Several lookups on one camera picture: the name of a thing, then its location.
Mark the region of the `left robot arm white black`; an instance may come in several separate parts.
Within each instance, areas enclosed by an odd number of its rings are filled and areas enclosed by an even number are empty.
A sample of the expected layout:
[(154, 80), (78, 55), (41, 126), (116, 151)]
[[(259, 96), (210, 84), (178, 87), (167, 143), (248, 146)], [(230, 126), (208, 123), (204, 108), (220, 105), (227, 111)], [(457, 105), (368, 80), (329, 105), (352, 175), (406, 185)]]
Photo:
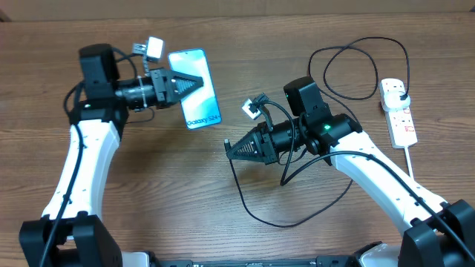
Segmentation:
[(120, 80), (115, 47), (79, 50), (83, 80), (68, 96), (71, 124), (60, 181), (39, 220), (25, 221), (19, 243), (29, 266), (157, 266), (150, 251), (124, 252), (102, 222), (102, 198), (130, 110), (169, 108), (203, 86), (203, 78), (153, 69)]

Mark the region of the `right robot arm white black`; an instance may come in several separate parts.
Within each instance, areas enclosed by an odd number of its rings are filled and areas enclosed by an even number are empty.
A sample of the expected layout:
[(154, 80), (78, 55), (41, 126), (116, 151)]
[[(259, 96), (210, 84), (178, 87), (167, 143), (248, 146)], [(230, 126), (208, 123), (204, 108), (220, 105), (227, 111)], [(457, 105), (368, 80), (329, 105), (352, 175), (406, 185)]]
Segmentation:
[(314, 159), (346, 174), (379, 205), (402, 236), (400, 246), (377, 242), (351, 256), (317, 257), (317, 266), (473, 266), (474, 208), (466, 201), (449, 203), (410, 178), (373, 143), (360, 124), (342, 113), (332, 115), (317, 84), (308, 76), (284, 87), (291, 110), (287, 120), (273, 124), (261, 94), (243, 109), (264, 122), (234, 145), (224, 142), (230, 161), (266, 165), (278, 162), (281, 152), (305, 146)]

